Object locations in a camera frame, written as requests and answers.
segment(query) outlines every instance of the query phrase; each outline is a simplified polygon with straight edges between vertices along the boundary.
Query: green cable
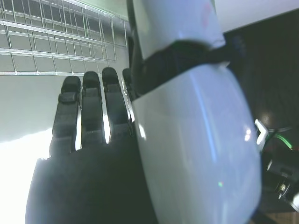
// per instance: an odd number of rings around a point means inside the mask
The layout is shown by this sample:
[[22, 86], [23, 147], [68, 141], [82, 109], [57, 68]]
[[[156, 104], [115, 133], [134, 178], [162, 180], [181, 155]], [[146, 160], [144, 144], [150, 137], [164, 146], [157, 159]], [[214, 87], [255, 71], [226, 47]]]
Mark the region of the green cable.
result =
[[285, 139], [283, 136], [281, 136], [280, 134], [275, 134], [274, 137], [282, 140], [289, 147], [289, 149], [293, 148], [291, 143], [287, 139]]

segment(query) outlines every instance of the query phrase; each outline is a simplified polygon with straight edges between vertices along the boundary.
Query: robotic hand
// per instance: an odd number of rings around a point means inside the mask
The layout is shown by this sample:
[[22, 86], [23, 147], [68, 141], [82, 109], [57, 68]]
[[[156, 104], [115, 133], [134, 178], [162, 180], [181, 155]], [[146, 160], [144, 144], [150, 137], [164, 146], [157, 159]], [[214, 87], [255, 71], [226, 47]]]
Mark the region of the robotic hand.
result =
[[81, 85], [71, 80], [59, 97], [51, 158], [36, 166], [26, 222], [246, 223], [261, 193], [260, 155], [246, 100], [220, 56], [225, 40], [211, 2], [128, 0], [128, 15], [135, 128], [116, 122], [124, 116], [111, 105], [123, 102], [107, 94], [120, 85], [103, 71], [112, 126], [105, 144], [100, 82], [85, 74], [83, 148], [75, 151]]

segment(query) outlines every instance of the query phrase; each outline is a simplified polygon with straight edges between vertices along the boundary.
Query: wire rack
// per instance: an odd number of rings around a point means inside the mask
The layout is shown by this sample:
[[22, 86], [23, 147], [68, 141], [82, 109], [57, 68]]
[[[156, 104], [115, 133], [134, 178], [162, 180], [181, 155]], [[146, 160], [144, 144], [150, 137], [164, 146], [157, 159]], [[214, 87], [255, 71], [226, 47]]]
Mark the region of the wire rack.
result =
[[127, 23], [74, 0], [0, 0], [0, 75], [100, 74]]

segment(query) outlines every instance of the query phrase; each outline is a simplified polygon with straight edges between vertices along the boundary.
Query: screw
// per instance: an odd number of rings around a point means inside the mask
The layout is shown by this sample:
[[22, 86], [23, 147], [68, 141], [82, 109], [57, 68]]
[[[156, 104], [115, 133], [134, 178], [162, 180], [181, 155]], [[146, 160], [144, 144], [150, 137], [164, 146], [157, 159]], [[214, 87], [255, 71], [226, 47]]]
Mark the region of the screw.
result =
[[281, 184], [281, 185], [280, 185], [280, 190], [281, 190], [281, 191], [284, 191], [285, 188], [286, 188], [285, 184]]

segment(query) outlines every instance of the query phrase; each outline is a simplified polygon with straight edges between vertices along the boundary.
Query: metal wire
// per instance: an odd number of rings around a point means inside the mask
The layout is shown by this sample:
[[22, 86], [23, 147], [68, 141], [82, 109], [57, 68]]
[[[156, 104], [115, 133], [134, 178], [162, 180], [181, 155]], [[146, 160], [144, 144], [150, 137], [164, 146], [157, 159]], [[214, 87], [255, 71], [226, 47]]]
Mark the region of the metal wire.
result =
[[[18, 11], [19, 7], [15, 7], [19, 1], [21, 1], [22, 11]], [[0, 55], [10, 55], [12, 59], [12, 67], [14, 68], [14, 71], [0, 71], [0, 75], [28, 74], [26, 71], [18, 70], [21, 66], [17, 66], [15, 64], [14, 55], [30, 56], [33, 58], [36, 72], [31, 72], [32, 74], [68, 74], [67, 72], [59, 70], [61, 68], [57, 67], [56, 61], [60, 59], [67, 59], [69, 61], [72, 74], [81, 74], [82, 72], [76, 71], [75, 67], [73, 67], [71, 63], [71, 60], [83, 61], [85, 71], [90, 69], [85, 62], [91, 62], [92, 64], [95, 63], [94, 65], [97, 67], [98, 73], [100, 73], [98, 63], [105, 63], [109, 66], [109, 61], [116, 61], [115, 47], [127, 47], [127, 33], [125, 29], [126, 21], [123, 18], [112, 15], [109, 12], [92, 8], [74, 0], [61, 0], [61, 3], [59, 3], [59, 1], [60, 0], [56, 0], [54, 2], [51, 0], [27, 0], [28, 8], [26, 9], [27, 11], [25, 11], [23, 0], [11, 0], [11, 6], [9, 4], [6, 5], [8, 8], [4, 5], [4, 0], [0, 0], [0, 25], [4, 26], [4, 30], [0, 29], [0, 35], [5, 34], [8, 42], [8, 48], [0, 48]], [[39, 8], [39, 10], [37, 12], [33, 12], [33, 8]], [[107, 27], [109, 26], [107, 26], [106, 23], [103, 23], [102, 16], [107, 17], [110, 21], [109, 25], [111, 25], [111, 28], [109, 33], [111, 32], [111, 37], [107, 36], [107, 38], [105, 38], [103, 26], [105, 25], [105, 30], [107, 30]], [[115, 19], [119, 19], [121, 21], [121, 26], [123, 22], [125, 45], [115, 43], [115, 27], [113, 24], [113, 20]], [[24, 48], [21, 47], [19, 49], [15, 49], [13, 47], [15, 46], [15, 38], [11, 39], [12, 35], [27, 37], [29, 40], [30, 50], [28, 50], [28, 47], [25, 46]], [[40, 41], [38, 43], [40, 44], [41, 42], [46, 48], [48, 48], [47, 44], [49, 44], [50, 49], [45, 50], [43, 48], [43, 51], [39, 51], [36, 46], [36, 39], [39, 39]], [[55, 48], [52, 47], [51, 41], [54, 41]], [[58, 48], [58, 42], [65, 44], [66, 52], [62, 52], [63, 48]], [[73, 46], [74, 51], [70, 51], [69, 44]], [[78, 52], [78, 48], [76, 49], [76, 46], [79, 47], [82, 54]], [[86, 55], [83, 51], [86, 47], [88, 47], [89, 55]], [[114, 58], [108, 57], [108, 51], [114, 52]], [[51, 58], [54, 70], [44, 72], [43, 69], [41, 69], [43, 65], [39, 64], [39, 61], [36, 59], [37, 57]]]

